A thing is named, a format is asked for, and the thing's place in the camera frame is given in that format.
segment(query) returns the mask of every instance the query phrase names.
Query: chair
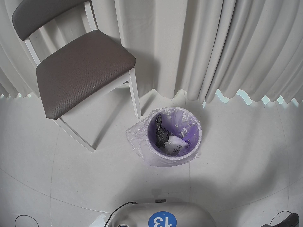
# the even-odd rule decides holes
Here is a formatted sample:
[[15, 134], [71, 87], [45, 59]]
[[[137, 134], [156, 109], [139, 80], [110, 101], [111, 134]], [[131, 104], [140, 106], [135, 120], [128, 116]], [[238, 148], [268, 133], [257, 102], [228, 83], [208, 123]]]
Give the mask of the chair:
[[[91, 32], [71, 41], [40, 62], [28, 36], [56, 16], [84, 3]], [[97, 30], [90, 0], [23, 0], [12, 16], [19, 38], [37, 64], [36, 74], [45, 115], [91, 152], [90, 145], [67, 123], [87, 107], [128, 81], [134, 111], [141, 117], [135, 57]]]

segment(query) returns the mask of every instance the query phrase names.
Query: gray chair backrest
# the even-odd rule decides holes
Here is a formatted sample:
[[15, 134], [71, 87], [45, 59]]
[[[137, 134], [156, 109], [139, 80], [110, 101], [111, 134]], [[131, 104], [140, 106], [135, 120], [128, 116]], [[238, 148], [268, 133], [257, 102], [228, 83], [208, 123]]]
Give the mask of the gray chair backrest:
[[89, 0], [23, 0], [13, 13], [17, 35], [25, 40], [58, 15]]

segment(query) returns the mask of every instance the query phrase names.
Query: white chair frame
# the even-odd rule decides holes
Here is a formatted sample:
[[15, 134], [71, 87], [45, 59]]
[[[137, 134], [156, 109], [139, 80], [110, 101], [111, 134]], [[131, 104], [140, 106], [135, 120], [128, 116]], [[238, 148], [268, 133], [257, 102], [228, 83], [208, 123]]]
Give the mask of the white chair frame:
[[[89, 26], [91, 31], [96, 30], [97, 26], [94, 20], [92, 8], [90, 1], [87, 1], [84, 3], [85, 6], [85, 12], [87, 19], [89, 21]], [[35, 49], [32, 46], [32, 43], [30, 42], [29, 38], [26, 38], [25, 44], [29, 49], [29, 52], [31, 53], [35, 63], [37, 66], [40, 64], [40, 60], [36, 54]], [[83, 110], [84, 108], [88, 107], [90, 104], [93, 104], [94, 102], [98, 101], [101, 96], [109, 93], [110, 91], [114, 90], [115, 88], [119, 87], [123, 83], [128, 81], [129, 89], [131, 91], [131, 99], [134, 104], [134, 112], [137, 118], [141, 118], [141, 109], [140, 109], [140, 103], [139, 103], [139, 96], [138, 96], [138, 89], [137, 89], [137, 82], [136, 82], [136, 75], [134, 68], [129, 70], [128, 72], [124, 73], [119, 78], [115, 79], [111, 83], [107, 84], [97, 92], [95, 92], [93, 95], [89, 96], [85, 100], [83, 100], [81, 103], [76, 105], [74, 108], [72, 108], [70, 111], [65, 113], [63, 116], [58, 118], [57, 120], [54, 120], [57, 125], [59, 125], [66, 133], [68, 133], [71, 137], [73, 137], [76, 141], [78, 141], [82, 146], [84, 146], [89, 151], [93, 152], [95, 151], [96, 146], [90, 145], [84, 138], [82, 138], [68, 123], [67, 121], [74, 117], [76, 114], [79, 113], [79, 111]]]

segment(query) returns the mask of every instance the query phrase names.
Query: white tile floor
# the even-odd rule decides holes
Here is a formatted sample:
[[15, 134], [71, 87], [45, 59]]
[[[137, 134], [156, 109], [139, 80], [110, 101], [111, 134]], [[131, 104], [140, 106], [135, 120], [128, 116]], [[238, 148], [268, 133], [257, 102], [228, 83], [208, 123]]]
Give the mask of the white tile floor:
[[[260, 227], [282, 210], [303, 217], [303, 103], [253, 102], [236, 95], [205, 106], [154, 90], [140, 99], [143, 118], [156, 108], [179, 106], [202, 123], [199, 158], [170, 168], [146, 165], [126, 140], [135, 118], [128, 88], [115, 89], [69, 124], [90, 153], [46, 119], [41, 100], [0, 99], [0, 227], [20, 214], [40, 226], [103, 227], [109, 212], [127, 201], [192, 201], [221, 226]], [[273, 224], [285, 218], [279, 214]], [[36, 227], [17, 219], [17, 227]]]

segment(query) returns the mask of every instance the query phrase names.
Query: trash can liner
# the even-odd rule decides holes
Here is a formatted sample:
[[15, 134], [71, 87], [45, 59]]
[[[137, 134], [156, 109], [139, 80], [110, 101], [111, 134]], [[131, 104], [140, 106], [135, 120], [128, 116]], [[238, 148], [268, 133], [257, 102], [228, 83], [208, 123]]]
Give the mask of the trash can liner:
[[[160, 113], [162, 126], [189, 144], [175, 157], [166, 155], [156, 145], [155, 120]], [[199, 120], [191, 112], [179, 107], [156, 109], [125, 133], [134, 151], [147, 164], [161, 167], [181, 165], [194, 159], [202, 139]]]

